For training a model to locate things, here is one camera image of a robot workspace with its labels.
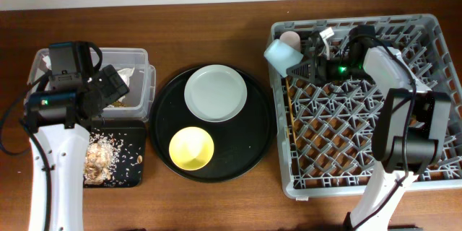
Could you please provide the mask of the wooden chopstick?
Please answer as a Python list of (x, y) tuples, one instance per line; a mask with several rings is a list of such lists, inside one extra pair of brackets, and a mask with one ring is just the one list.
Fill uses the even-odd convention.
[(289, 87), (289, 78), (285, 78), (285, 86), (287, 89), (287, 101), (288, 101), (288, 106), (289, 106), (289, 117), (290, 117), (290, 123), (292, 126), (292, 137), (293, 137), (293, 143), (295, 144), (296, 148), (299, 148), (299, 144), (297, 143), (297, 131), (295, 128), (295, 118), (293, 114), (293, 109), (292, 109), (292, 99), (291, 99), (291, 94), (290, 94), (290, 87)]

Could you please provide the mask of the yellow bowl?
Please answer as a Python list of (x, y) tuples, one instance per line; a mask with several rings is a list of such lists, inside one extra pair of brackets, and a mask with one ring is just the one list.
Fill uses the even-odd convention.
[(181, 170), (199, 170), (212, 160), (214, 141), (202, 128), (182, 128), (170, 140), (169, 155), (173, 164)]

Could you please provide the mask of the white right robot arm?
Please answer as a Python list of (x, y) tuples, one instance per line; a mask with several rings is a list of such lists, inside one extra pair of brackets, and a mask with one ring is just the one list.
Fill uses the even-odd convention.
[(341, 57), (309, 55), (286, 73), (309, 83), (352, 79), (373, 80), (385, 102), (372, 133), (375, 165), (358, 205), (347, 214), (348, 230), (387, 230), (408, 187), (435, 164), (443, 151), (450, 97), (425, 86), (409, 69), (401, 52), (359, 26), (349, 33)]

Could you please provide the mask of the white paper napkin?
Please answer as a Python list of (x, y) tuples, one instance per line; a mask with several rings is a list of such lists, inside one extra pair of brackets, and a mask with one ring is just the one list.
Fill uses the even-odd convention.
[[(118, 70), (118, 74), (119, 76), (122, 78), (123, 82), (126, 84), (127, 87), (130, 86), (130, 78), (133, 76), (134, 74), (134, 68), (125, 68), (125, 69), (120, 69)], [(123, 97), (120, 97), (118, 99), (117, 102), (121, 103), (122, 105), (120, 106), (123, 106), (123, 101), (124, 99), (126, 98), (126, 95), (124, 95)]]

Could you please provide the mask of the pink cup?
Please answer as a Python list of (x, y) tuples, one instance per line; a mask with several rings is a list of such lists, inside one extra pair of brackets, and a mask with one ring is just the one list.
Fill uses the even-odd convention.
[(294, 48), (296, 51), (301, 51), (301, 39), (300, 36), (294, 31), (283, 32), (279, 38), (283, 43)]

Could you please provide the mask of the grey plate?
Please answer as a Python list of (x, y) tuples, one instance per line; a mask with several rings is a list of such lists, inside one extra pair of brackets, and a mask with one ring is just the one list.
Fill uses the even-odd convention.
[(234, 118), (248, 96), (243, 77), (229, 66), (201, 67), (188, 78), (184, 89), (187, 108), (197, 118), (221, 123)]

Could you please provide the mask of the light blue cup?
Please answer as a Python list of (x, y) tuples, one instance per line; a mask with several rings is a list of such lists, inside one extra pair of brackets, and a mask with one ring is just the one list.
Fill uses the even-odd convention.
[(301, 52), (279, 39), (267, 47), (263, 56), (283, 78), (287, 77), (288, 68), (299, 64), (303, 59)]

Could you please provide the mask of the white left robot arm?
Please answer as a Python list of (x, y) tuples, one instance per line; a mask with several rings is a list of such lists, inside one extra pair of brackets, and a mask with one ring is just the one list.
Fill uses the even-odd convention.
[(90, 77), (55, 75), (57, 86), (36, 90), (20, 121), (33, 157), (29, 230), (82, 230), (84, 159), (94, 117), (129, 91), (107, 65)]

